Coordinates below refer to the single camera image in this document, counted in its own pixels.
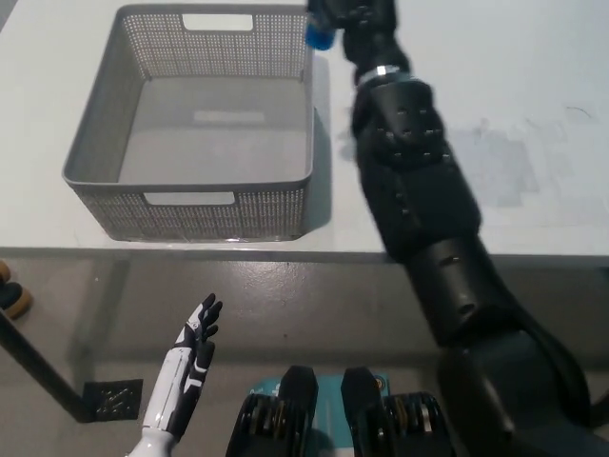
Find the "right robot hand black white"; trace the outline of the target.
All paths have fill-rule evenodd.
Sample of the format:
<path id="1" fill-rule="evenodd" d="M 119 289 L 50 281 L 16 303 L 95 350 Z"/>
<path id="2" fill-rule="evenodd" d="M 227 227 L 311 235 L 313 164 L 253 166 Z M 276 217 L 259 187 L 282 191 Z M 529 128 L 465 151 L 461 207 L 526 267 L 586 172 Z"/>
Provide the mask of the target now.
<path id="1" fill-rule="evenodd" d="M 310 0 L 306 14 L 306 44 L 314 50 L 330 50 L 340 33 L 344 56 L 355 68 L 356 83 L 361 84 L 379 68 L 387 73 L 410 71 L 395 36 L 398 21 L 394 1 Z"/>

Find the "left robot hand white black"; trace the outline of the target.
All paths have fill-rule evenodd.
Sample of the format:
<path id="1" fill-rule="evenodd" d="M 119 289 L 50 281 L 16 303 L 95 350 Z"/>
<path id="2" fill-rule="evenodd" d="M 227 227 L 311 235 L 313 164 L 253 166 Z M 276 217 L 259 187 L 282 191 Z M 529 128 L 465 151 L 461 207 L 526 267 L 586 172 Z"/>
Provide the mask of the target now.
<path id="1" fill-rule="evenodd" d="M 190 314 L 167 352 L 150 396 L 144 430 L 157 430 L 177 443 L 184 436 L 206 381 L 223 303 L 209 294 Z"/>

